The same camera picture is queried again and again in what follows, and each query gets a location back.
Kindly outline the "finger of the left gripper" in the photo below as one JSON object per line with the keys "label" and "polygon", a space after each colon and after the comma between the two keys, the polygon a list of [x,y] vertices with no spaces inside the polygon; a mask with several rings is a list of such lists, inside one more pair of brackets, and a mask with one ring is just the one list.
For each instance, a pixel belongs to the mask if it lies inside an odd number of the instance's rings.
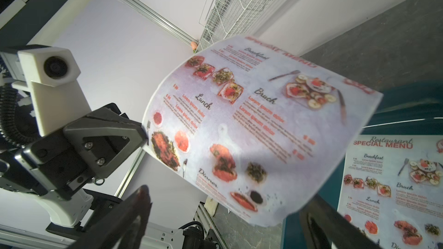
{"label": "finger of the left gripper", "polygon": [[67,124],[63,134],[99,179],[108,178],[148,139],[142,124],[117,106],[92,111]]}

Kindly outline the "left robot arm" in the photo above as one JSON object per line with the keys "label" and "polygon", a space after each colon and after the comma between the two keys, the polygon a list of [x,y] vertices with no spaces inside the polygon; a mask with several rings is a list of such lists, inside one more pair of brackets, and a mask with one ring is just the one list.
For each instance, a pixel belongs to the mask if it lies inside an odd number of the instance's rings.
{"label": "left robot arm", "polygon": [[85,189],[112,174],[146,139],[140,123],[111,103],[1,153],[1,188],[31,196],[50,215],[47,231],[74,249],[216,249],[199,221],[177,229],[148,221],[146,185],[125,200]]}

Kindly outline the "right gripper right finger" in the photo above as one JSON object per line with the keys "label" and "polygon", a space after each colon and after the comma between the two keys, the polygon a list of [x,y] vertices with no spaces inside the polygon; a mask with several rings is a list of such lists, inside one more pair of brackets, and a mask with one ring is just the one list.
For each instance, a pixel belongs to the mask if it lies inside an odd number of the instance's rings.
{"label": "right gripper right finger", "polygon": [[300,210],[299,217],[308,249],[379,248],[318,195]]}

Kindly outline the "special menu sheet top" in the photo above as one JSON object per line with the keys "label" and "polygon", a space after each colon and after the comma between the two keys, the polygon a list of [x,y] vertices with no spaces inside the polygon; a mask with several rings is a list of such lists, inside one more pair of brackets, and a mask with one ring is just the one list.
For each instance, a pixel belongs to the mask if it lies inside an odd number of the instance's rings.
{"label": "special menu sheet top", "polygon": [[175,68],[143,117],[144,150],[249,224],[319,191],[383,95],[251,36]]}

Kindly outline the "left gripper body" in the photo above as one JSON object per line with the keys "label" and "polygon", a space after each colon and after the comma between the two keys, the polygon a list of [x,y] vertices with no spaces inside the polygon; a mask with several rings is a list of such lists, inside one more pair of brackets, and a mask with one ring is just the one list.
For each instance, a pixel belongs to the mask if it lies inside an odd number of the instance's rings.
{"label": "left gripper body", "polygon": [[24,194],[74,194],[95,173],[80,150],[96,152],[99,137],[72,144],[62,131],[39,138],[25,147],[1,137],[1,189]]}

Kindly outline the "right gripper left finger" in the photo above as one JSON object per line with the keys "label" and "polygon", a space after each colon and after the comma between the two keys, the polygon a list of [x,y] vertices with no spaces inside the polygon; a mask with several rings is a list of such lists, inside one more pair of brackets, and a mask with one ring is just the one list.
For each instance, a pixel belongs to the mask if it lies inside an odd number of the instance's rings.
{"label": "right gripper left finger", "polygon": [[138,249],[152,207],[148,186],[142,185],[107,214],[70,249]]}

